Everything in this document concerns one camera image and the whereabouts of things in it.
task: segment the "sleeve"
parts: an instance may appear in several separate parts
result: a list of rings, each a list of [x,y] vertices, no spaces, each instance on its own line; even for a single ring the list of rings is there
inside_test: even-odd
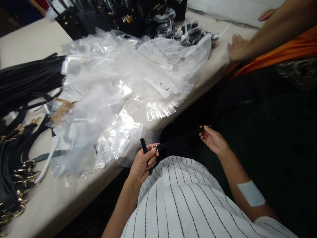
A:
[[[259,217],[254,224],[268,231],[276,238],[298,238],[293,232],[271,217]]]

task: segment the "hand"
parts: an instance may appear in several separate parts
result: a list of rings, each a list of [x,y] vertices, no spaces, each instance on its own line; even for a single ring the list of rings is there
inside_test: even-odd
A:
[[[248,43],[249,41],[243,39],[241,35],[233,35],[232,44],[228,43],[231,62],[244,62],[250,60],[246,55]]]
[[[258,21],[261,22],[270,19],[270,17],[276,12],[277,9],[278,8],[267,10],[265,13],[259,16]]]
[[[45,17],[46,15],[46,10],[44,8],[39,9],[40,13],[42,14],[42,16]]]
[[[133,161],[130,174],[128,176],[130,180],[140,184],[144,183],[146,178],[149,176],[149,168],[152,168],[155,165],[156,157],[159,156],[159,152],[156,151],[156,147],[152,149],[152,146],[158,144],[159,143],[147,145],[146,148],[148,152],[146,154],[143,153],[143,150],[139,150]]]
[[[229,145],[219,132],[214,131],[208,126],[204,126],[204,129],[204,132],[199,133],[200,139],[206,144],[206,146],[209,147],[209,149],[211,149],[212,152],[214,152],[217,156],[221,156],[230,151]]]

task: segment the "white striped shirt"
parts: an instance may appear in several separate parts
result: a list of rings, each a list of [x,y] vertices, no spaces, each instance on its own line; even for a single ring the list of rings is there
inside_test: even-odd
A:
[[[143,183],[122,238],[297,237],[276,220],[252,223],[223,192],[207,168],[170,156]]]

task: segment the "white bandage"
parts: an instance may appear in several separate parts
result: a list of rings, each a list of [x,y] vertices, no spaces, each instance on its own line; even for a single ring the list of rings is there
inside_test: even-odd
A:
[[[260,193],[252,180],[250,182],[237,185],[251,207],[257,207],[265,204],[265,198]]]

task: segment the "white table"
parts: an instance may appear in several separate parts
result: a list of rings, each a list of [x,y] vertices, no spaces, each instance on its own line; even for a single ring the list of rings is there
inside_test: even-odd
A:
[[[221,33],[228,25],[225,22],[216,22],[210,17],[187,12],[186,21],[194,20],[198,20],[202,28],[214,33]],[[149,130],[162,130],[221,79],[226,66],[229,65],[227,42],[231,40],[232,35],[241,34],[250,38],[254,33],[254,30],[231,25],[212,50],[208,62],[201,68],[196,87],[176,109],[176,113],[158,121],[147,122],[145,107],[141,106],[132,114],[134,120],[144,123],[144,127]],[[60,45],[70,41],[71,38],[57,22],[39,20],[0,38],[1,68],[42,59],[54,52],[61,53]],[[34,112],[28,113],[26,122],[36,116]],[[51,133],[47,131],[35,142],[30,158],[48,153],[50,148]],[[43,166],[44,161],[39,162],[36,169],[41,170]],[[85,179],[69,180],[69,186],[66,188],[65,181],[56,179],[49,170],[41,184],[30,191],[26,211],[8,225],[10,234],[7,237],[54,237],[91,203],[120,171],[121,168],[113,162],[105,169],[87,175]]]

